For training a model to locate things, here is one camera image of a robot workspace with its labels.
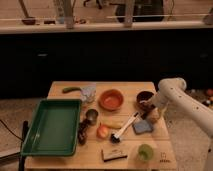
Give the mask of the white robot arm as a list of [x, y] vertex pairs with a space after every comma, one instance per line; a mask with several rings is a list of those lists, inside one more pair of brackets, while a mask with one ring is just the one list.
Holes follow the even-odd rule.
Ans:
[[143, 105], [151, 111], [163, 109], [172, 102], [183, 110], [210, 138], [210, 145], [203, 171], [213, 171], [213, 110], [185, 93], [187, 83], [183, 78], [166, 78], [158, 83], [158, 91]]

